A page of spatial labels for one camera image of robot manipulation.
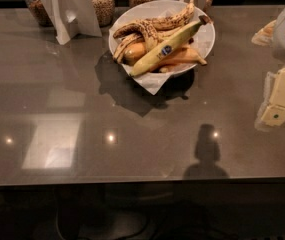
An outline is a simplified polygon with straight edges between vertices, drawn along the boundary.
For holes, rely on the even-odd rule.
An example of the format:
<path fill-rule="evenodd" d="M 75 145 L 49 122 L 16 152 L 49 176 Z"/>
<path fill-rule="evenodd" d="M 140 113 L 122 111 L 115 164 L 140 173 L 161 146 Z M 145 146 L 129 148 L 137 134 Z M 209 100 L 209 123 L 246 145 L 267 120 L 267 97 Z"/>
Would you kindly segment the yellow-green banana with sticker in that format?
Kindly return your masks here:
<path fill-rule="evenodd" d="M 129 72 L 131 77 L 142 75 L 150 72 L 152 68 L 157 66 L 161 61 L 175 52 L 190 38 L 192 38 L 201 26 L 211 24 L 212 20 L 206 15 L 200 15 L 198 21 L 192 21 L 183 26 L 180 30 L 172 34 L 168 39 L 161 42 L 150 50 L 146 55 L 139 59 Z"/>

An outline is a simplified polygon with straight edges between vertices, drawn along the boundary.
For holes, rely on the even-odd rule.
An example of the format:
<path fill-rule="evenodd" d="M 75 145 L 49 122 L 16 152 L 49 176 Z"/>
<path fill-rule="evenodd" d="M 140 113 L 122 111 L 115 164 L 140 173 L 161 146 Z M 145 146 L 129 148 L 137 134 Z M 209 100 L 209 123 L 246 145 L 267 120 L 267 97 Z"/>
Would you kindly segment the brown spotted banana bunch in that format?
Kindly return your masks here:
<path fill-rule="evenodd" d="M 192 19 L 194 11 L 194 0 L 190 0 L 180 12 L 172 16 L 137 19 L 124 24 L 113 34 L 114 39 L 122 39 L 113 53 L 113 60 L 121 63 L 125 49 L 141 40 L 145 41 L 146 50 L 150 51 L 165 37 L 186 25 Z"/>

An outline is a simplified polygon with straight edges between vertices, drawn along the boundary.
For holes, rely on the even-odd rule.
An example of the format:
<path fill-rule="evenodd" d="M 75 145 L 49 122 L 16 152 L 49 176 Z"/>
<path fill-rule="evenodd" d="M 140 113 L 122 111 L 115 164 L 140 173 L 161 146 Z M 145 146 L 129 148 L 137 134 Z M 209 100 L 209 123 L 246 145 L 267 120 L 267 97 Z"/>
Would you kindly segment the orange ripe banana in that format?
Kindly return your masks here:
<path fill-rule="evenodd" d="M 133 66 L 145 54 L 146 45 L 144 42 L 131 44 L 124 50 L 123 63 Z M 180 64 L 200 64 L 204 66 L 207 62 L 196 49 L 193 49 L 189 44 L 185 44 L 155 66 L 152 72 L 170 72 L 173 67 Z"/>

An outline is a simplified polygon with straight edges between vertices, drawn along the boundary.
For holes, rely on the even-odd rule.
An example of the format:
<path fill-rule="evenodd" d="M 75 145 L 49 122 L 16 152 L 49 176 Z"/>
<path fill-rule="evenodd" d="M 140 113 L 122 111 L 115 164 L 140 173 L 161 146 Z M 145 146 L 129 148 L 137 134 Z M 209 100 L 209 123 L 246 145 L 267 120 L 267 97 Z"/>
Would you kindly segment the glass jar behind card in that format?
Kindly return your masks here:
<path fill-rule="evenodd" d="M 204 6 L 204 11 L 207 11 L 213 3 L 213 0 L 206 0 L 205 6 Z"/>

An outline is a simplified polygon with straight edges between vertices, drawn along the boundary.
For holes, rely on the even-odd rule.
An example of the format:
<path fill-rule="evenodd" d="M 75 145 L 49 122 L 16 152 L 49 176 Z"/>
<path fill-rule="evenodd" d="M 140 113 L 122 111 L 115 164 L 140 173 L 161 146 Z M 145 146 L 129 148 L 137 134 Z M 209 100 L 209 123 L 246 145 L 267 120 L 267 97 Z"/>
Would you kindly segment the white paper napkin liner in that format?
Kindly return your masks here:
<path fill-rule="evenodd" d="M 115 21 L 109 30 L 109 50 L 111 54 L 114 53 L 120 43 L 119 39 L 113 38 L 113 34 L 125 23 L 135 19 L 171 16 L 182 10 L 184 6 L 184 2 L 159 0 L 129 9 Z M 207 24 L 201 26 L 198 32 L 193 36 L 193 39 L 194 42 L 191 44 L 191 47 L 196 49 L 203 58 L 206 58 L 211 52 L 215 42 L 214 25 Z M 194 67 L 196 67 L 196 64 L 180 64 L 175 66 L 172 71 L 168 73 L 146 73 L 142 76 L 135 77 L 134 80 L 149 93 L 155 95 L 169 78 L 180 76 Z"/>

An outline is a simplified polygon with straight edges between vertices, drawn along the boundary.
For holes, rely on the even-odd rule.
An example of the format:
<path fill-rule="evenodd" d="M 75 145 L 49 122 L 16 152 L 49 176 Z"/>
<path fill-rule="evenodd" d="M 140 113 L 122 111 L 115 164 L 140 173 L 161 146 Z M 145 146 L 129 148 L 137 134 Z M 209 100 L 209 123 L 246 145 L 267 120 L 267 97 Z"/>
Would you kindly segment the glass jar of grains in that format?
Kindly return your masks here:
<path fill-rule="evenodd" d="M 114 16 L 115 0 L 92 0 L 100 27 L 108 26 Z"/>

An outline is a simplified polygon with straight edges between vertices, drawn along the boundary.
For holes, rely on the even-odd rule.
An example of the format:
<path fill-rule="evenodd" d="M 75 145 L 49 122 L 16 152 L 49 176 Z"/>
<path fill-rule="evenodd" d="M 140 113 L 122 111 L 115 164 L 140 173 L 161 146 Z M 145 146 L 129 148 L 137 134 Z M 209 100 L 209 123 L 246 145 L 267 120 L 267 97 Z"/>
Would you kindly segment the white folded card stand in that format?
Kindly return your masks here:
<path fill-rule="evenodd" d="M 91 0 L 41 0 L 56 30 L 60 45 L 67 44 L 78 34 L 101 37 Z"/>

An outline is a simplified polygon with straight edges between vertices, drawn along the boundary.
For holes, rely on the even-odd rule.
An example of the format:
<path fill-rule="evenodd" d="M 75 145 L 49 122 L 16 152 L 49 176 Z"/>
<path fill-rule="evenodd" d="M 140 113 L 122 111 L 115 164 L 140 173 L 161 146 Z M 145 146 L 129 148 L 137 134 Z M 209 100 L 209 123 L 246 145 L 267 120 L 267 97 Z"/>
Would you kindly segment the glass jar of nuts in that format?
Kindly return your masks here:
<path fill-rule="evenodd" d="M 53 25 L 41 0 L 24 0 L 27 8 L 42 27 L 51 27 Z"/>

